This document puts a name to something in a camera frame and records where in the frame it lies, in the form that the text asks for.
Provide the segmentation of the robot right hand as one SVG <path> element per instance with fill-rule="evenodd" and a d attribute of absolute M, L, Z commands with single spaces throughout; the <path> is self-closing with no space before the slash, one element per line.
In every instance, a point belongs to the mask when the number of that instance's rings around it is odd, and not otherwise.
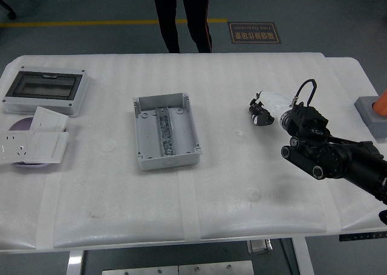
<path fill-rule="evenodd" d="M 249 107 L 254 125 L 268 126 L 277 120 L 284 129 L 291 110 L 291 100 L 288 97 L 269 91 L 257 93 Z"/>

